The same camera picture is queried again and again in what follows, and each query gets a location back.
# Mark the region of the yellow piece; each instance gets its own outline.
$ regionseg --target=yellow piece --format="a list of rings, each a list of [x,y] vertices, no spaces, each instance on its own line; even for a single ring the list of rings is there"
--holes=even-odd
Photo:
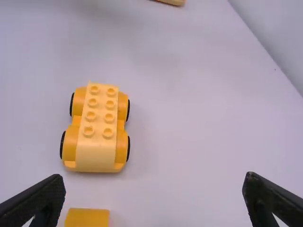
[[[109,210],[70,208],[65,227],[108,227]]]
[[[185,4],[185,0],[156,0],[156,1],[160,1],[174,6],[183,6]]]
[[[124,130],[128,112],[128,96],[118,87],[89,83],[76,89],[72,123],[61,141],[65,167],[79,172],[119,172],[129,155]]]

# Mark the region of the white table surface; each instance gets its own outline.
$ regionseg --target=white table surface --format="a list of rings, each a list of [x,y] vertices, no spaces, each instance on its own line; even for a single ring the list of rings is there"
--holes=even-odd
[[[112,227],[249,227],[254,171],[303,197],[303,98],[226,0],[0,2],[0,202],[51,174]],[[67,172],[69,103],[88,80],[131,99],[119,174]]]

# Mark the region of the yellow block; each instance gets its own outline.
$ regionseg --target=yellow block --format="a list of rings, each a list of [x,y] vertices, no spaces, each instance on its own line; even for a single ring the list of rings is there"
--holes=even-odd
[[[70,208],[65,227],[108,227],[109,210]]]

